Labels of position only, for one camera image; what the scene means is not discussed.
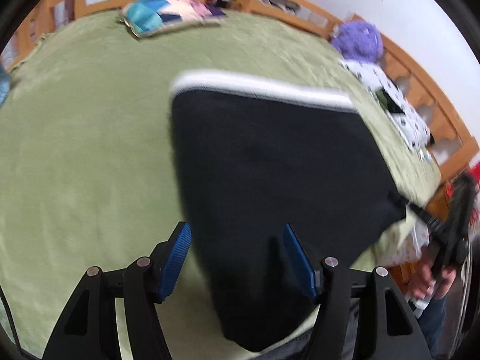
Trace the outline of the person's right hand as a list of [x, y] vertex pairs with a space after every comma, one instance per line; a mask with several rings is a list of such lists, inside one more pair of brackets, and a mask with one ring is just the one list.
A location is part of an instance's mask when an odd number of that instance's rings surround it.
[[424, 245], [421, 248], [421, 258], [416, 264], [416, 271], [408, 282], [408, 295], [424, 300], [425, 297], [442, 299], [448, 294], [456, 279], [456, 270], [452, 267], [444, 268], [436, 279], [431, 273], [433, 263], [429, 249]]

